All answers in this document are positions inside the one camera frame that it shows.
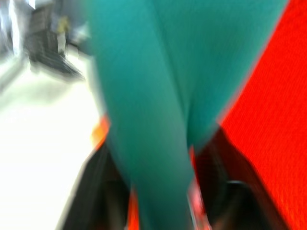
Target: white floor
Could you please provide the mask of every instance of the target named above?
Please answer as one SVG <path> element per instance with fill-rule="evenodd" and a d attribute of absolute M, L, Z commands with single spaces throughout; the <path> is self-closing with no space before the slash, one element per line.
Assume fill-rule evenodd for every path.
<path fill-rule="evenodd" d="M 86 58 L 71 58 L 86 76 Z M 29 67 L 0 93 L 0 229 L 54 230 L 99 115 L 87 83 Z"/>

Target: red fabric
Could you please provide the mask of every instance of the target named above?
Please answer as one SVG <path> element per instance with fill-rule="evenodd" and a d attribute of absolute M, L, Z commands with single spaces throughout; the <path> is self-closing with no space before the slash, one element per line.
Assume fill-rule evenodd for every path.
<path fill-rule="evenodd" d="M 289 3 L 222 126 L 289 227 L 307 229 L 307 0 Z"/>
<path fill-rule="evenodd" d="M 128 206 L 128 230 L 139 230 L 139 203 L 138 197 L 134 190 L 131 190 Z"/>

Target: teal leggings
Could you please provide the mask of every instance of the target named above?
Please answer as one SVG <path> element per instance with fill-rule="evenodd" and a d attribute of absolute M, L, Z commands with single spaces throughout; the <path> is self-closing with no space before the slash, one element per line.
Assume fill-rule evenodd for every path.
<path fill-rule="evenodd" d="M 113 152 L 142 229 L 187 230 L 188 149 L 212 136 L 286 0 L 85 2 Z"/>

